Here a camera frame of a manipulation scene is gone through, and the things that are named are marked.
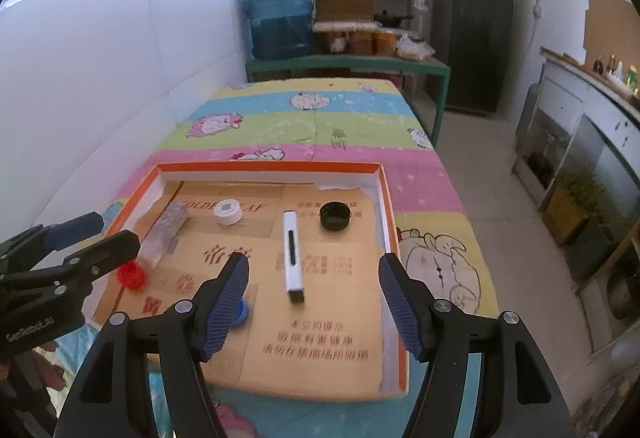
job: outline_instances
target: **silver bolt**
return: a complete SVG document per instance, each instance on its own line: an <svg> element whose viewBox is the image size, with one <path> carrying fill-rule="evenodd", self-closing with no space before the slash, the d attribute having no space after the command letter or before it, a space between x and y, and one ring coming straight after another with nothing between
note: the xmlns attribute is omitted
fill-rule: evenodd
<svg viewBox="0 0 640 438"><path fill-rule="evenodd" d="M124 313L122 312L114 313L111 317L109 317L109 322L114 326L124 323Z"/></svg>
<svg viewBox="0 0 640 438"><path fill-rule="evenodd" d="M446 299L436 299L436 302L433 303L433 307L438 312L448 312L451 310L451 303Z"/></svg>
<svg viewBox="0 0 640 438"><path fill-rule="evenodd" d="M502 318L509 324L517 324L520 321L520 317L516 312L505 312L502 314Z"/></svg>
<svg viewBox="0 0 640 438"><path fill-rule="evenodd" d="M183 299L175 304L175 311L178 313L187 313L191 308L193 308L193 303L188 299Z"/></svg>

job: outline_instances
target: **blue water bottle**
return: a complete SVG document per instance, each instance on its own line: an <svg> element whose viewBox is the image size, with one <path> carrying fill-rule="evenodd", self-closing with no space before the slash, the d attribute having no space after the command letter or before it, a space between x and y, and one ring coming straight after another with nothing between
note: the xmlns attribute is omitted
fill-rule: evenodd
<svg viewBox="0 0 640 438"><path fill-rule="evenodd" d="M257 59L289 59L316 51L313 0L246 0Z"/></svg>

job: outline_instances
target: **refrigerator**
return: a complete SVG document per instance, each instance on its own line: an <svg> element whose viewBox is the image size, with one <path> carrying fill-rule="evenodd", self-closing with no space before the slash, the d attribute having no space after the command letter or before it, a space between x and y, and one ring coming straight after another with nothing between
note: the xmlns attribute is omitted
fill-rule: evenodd
<svg viewBox="0 0 640 438"><path fill-rule="evenodd" d="M495 113L512 16L513 0L433 0L431 45L451 67L447 108Z"/></svg>

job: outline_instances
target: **blue stripe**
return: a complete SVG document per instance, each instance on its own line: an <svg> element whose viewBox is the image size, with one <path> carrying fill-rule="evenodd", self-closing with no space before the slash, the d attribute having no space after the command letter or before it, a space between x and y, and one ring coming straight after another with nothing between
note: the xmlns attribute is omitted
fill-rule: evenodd
<svg viewBox="0 0 640 438"><path fill-rule="evenodd" d="M189 117L190 121L206 117L212 113L238 113L239 115L259 115L282 111L303 111L293 103L305 102L303 96L315 95L328 98L329 104L316 108L322 113L354 111L356 113L388 113L413 117L411 108L402 96L372 92L280 92L251 95L249 97L227 97L204 103Z"/></svg>

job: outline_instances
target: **tile floor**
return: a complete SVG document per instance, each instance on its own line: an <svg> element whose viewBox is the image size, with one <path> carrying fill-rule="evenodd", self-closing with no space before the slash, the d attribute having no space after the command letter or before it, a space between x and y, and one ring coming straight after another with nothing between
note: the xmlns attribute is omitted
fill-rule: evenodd
<svg viewBox="0 0 640 438"><path fill-rule="evenodd" d="M416 100L414 107L431 126L433 102ZM588 330L562 252L510 172L513 132L500 120L447 111L436 150L465 205L500 309L526 322L573 412L609 378L609 357L589 364Z"/></svg>

